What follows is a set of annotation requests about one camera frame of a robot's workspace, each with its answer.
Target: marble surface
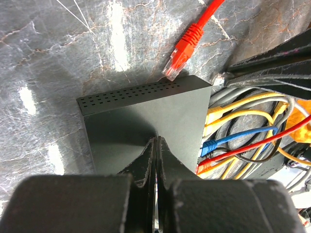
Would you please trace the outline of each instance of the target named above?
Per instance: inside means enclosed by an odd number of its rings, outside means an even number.
[[[91,174],[76,98],[161,78],[175,43],[209,3],[1,1],[0,212],[28,176]],[[186,69],[207,80],[310,21],[311,0],[226,0]]]

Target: red cable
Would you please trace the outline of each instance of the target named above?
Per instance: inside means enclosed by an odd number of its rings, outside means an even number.
[[[207,8],[207,10],[204,12],[204,14],[200,17],[197,25],[200,28],[203,28],[208,20],[211,18],[211,16],[215,13],[215,11],[220,7],[220,5],[224,2],[225,0],[214,0],[211,5]]]
[[[252,149],[255,149],[255,148],[258,148],[262,145],[265,145],[267,143],[270,143],[270,142],[273,142],[273,141],[276,141],[282,137],[285,137],[289,134],[291,134],[292,132],[300,129],[301,127],[307,125],[309,122],[311,121],[311,116],[308,116],[306,119],[304,119],[303,121],[299,122],[298,124],[292,126],[291,128],[281,132],[281,133],[278,133],[272,137],[269,137],[265,140],[262,140],[260,142],[257,142],[257,143],[254,143],[252,145],[249,145],[249,146],[246,146],[246,147],[242,147],[242,148],[239,148],[237,150],[233,150],[233,151],[230,151],[228,153],[224,153],[224,154],[221,154],[219,156],[216,156],[216,157],[213,157],[213,158],[210,158],[210,159],[206,159],[204,161],[202,161],[200,164],[199,164],[199,167],[198,167],[198,174],[202,173],[202,172],[205,172],[205,170],[207,168],[209,168],[211,166],[211,163],[213,162],[217,162],[219,160],[222,160],[222,159],[225,159],[229,156],[232,156],[232,155],[236,155],[236,154],[239,154],[239,153],[243,153],[243,152],[246,152],[248,150],[252,150]]]
[[[176,44],[169,62],[162,71],[169,80],[173,81],[183,67],[185,67],[187,60],[191,58],[196,46],[203,36],[203,27],[224,1],[225,0],[214,0],[203,13],[199,21],[193,23]]]

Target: black metal box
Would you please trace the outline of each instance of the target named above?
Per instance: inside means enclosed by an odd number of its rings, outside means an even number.
[[[97,173],[118,173],[158,135],[194,171],[210,92],[210,84],[187,76],[78,98]]]

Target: ventilation holes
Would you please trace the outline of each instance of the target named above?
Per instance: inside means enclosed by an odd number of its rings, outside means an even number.
[[[180,87],[177,83],[171,83],[169,81],[164,81],[160,83],[151,83],[149,85],[132,87],[129,89],[118,90],[115,92],[99,94],[96,96],[84,97],[81,100],[81,106],[84,108],[96,106],[97,104],[104,104],[111,101],[125,100],[126,98],[134,98],[136,96],[141,96],[145,94],[150,94],[154,92],[159,92],[171,88]]]

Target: black bracket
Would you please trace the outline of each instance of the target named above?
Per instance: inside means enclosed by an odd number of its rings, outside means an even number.
[[[258,87],[311,100],[311,29],[285,43],[231,65],[226,87]]]
[[[285,188],[274,181],[206,181],[163,137],[116,176],[34,176],[14,192],[0,232],[153,233],[158,195],[164,233],[304,232]]]

